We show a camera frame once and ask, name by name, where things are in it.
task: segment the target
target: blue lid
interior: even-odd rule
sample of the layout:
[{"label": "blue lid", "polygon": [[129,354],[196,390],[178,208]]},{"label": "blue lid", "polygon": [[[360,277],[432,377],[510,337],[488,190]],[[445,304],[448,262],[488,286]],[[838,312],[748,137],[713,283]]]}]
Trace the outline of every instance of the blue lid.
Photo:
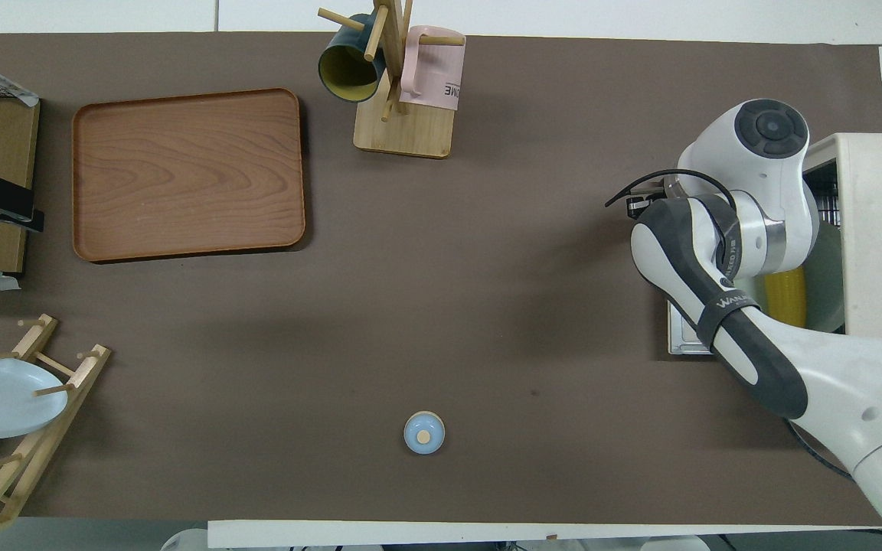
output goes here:
[{"label": "blue lid", "polygon": [[433,412],[416,412],[403,427],[403,441],[421,455],[434,453],[444,442],[444,422]]}]

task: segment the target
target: brown rectangular tray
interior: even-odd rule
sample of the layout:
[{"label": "brown rectangular tray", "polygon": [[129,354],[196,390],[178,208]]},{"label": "brown rectangular tray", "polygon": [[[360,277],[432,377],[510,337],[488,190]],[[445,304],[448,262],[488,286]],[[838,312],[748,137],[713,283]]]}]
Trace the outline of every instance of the brown rectangular tray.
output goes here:
[{"label": "brown rectangular tray", "polygon": [[99,103],[73,117],[73,250],[84,260],[283,247],[304,231],[288,90]]}]

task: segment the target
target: mug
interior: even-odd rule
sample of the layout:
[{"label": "mug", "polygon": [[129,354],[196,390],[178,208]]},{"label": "mug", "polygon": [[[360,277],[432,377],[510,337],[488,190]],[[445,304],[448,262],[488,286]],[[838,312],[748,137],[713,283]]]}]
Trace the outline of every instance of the mug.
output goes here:
[{"label": "mug", "polygon": [[332,36],[325,51],[318,59],[318,78],[332,95],[351,102],[368,100],[377,92],[379,81],[386,69],[383,50],[377,49],[372,62],[363,58],[370,41],[374,16],[356,14],[350,17],[364,25],[363,31],[343,25]]},{"label": "mug", "polygon": [[420,43],[421,36],[446,36],[465,41],[465,35],[450,28],[427,24],[411,27],[403,54],[400,101],[456,111],[462,91],[465,45],[425,45]]}]

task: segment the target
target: brown table surface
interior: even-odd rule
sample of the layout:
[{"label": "brown table surface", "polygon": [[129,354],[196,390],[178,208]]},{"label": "brown table surface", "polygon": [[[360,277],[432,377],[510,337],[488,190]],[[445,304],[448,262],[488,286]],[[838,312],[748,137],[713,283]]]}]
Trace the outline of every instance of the brown table surface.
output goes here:
[{"label": "brown table surface", "polygon": [[[0,35],[38,92],[15,318],[115,355],[24,513],[151,519],[872,524],[713,360],[665,353],[613,191],[732,105],[795,105],[813,139],[882,132],[875,47],[472,37],[452,156],[361,152],[319,83],[330,34]],[[80,106],[282,86],[304,115],[293,250],[122,264],[70,246]],[[444,418],[439,453],[407,416]]]}]

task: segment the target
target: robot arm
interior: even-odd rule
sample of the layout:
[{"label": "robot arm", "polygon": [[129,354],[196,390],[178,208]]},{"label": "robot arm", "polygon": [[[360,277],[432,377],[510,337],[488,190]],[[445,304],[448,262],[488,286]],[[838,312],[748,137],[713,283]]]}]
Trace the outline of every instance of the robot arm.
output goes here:
[{"label": "robot arm", "polygon": [[[753,397],[829,447],[882,516],[882,339],[781,324],[732,283],[734,276],[801,265],[815,239],[815,206],[801,179],[808,130],[803,126],[804,136],[791,143],[786,140],[798,121],[787,135],[767,128],[779,121],[770,114],[791,121],[789,109],[798,115],[780,102],[754,100],[714,122],[680,164],[720,179],[736,210],[711,193],[714,188],[684,178],[686,196],[658,200],[642,213],[632,231],[632,255],[641,275],[675,304]],[[752,121],[755,130],[766,130],[755,147],[743,135]],[[732,159],[739,161],[732,165]]]}]

